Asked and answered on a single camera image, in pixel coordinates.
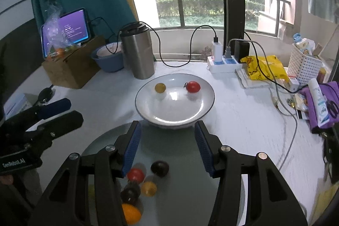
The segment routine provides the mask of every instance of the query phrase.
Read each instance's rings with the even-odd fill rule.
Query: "bowl rim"
[[[106,59],[115,57],[115,56],[117,56],[117,55],[119,55],[119,54],[122,54],[121,52],[116,52],[116,53],[111,54],[111,55],[108,55],[108,56],[102,56],[102,57],[99,57],[99,56],[97,55],[97,52],[98,52],[101,48],[103,48],[103,47],[105,47],[105,46],[106,46],[106,45],[104,44],[104,45],[98,47],[96,50],[94,50],[94,51],[92,52],[92,54],[91,54],[91,58],[94,59],[94,60],[106,60]]]
[[[195,120],[192,121],[192,122],[188,122],[188,123],[171,124],[171,123],[154,123],[154,122],[149,121],[147,118],[145,118],[144,116],[142,116],[142,114],[139,112],[138,107],[137,107],[137,97],[138,97],[138,94],[139,94],[140,90],[141,90],[145,85],[147,85],[149,82],[151,82],[151,81],[153,81],[153,80],[155,80],[155,79],[158,79],[158,78],[161,78],[161,77],[164,77],[164,76],[168,76],[168,75],[177,75],[177,74],[180,74],[180,75],[190,75],[190,76],[198,77],[198,78],[204,80],[206,83],[208,83],[208,85],[211,87],[211,89],[212,89],[212,91],[213,91],[213,103],[211,104],[211,107],[210,107],[203,115],[201,115],[199,118],[195,119]],[[210,84],[208,81],[206,81],[205,79],[203,79],[202,77],[199,77],[199,76],[196,76],[196,75],[193,75],[193,74],[188,74],[188,73],[171,73],[171,74],[165,74],[165,75],[156,77],[156,78],[154,78],[154,79],[148,81],[146,84],[144,84],[144,85],[138,90],[137,95],[135,96],[135,99],[134,99],[134,105],[135,105],[135,108],[136,108],[138,114],[139,114],[144,120],[146,120],[147,122],[153,123],[153,124],[155,124],[155,125],[157,125],[157,126],[173,127],[173,128],[179,127],[179,126],[191,125],[192,123],[194,123],[194,122],[200,120],[202,117],[204,117],[204,116],[211,110],[211,108],[212,108],[213,105],[214,105],[214,102],[215,102],[215,92],[214,92],[214,89],[213,89],[213,87],[211,86],[211,84]]]

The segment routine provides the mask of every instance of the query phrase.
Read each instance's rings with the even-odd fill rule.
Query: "yellow plastic bag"
[[[265,57],[258,57],[258,60],[259,60],[259,64],[260,64],[260,68],[262,72],[264,72],[264,74],[267,77],[273,80],[272,74],[270,70],[268,69]],[[289,80],[289,77],[286,74],[284,66],[278,60],[276,56],[274,55],[267,56],[267,61],[276,79],[284,79],[286,81]],[[247,56],[245,58],[242,58],[241,62],[247,63],[247,72],[251,80],[267,80],[260,72],[258,64],[257,64],[257,58],[255,56]]]

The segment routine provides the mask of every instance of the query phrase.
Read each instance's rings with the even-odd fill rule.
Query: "cardboard box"
[[[91,59],[91,53],[105,45],[103,36],[97,36],[86,44],[57,61],[44,61],[44,67],[50,81],[55,86],[82,88],[100,67]]]

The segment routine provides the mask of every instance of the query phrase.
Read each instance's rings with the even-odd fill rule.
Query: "black power adapter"
[[[247,57],[249,54],[250,43],[236,40],[234,45],[234,58],[236,61],[240,63],[240,60],[244,57]]]

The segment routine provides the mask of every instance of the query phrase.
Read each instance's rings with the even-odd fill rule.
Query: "white bowl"
[[[185,83],[196,81],[201,89],[189,93]],[[164,93],[157,93],[155,85],[163,83]],[[145,120],[162,127],[178,128],[202,118],[214,104],[212,86],[198,76],[176,73],[155,78],[145,84],[135,97],[135,107]]]
[[[107,47],[104,45],[103,47],[101,47],[98,51],[97,51],[97,56],[98,57],[106,57],[109,55],[113,55],[111,52],[114,53],[115,49],[117,47],[117,43],[110,43],[107,44]],[[118,50],[117,52],[121,51],[121,44],[119,43],[118,45]]]

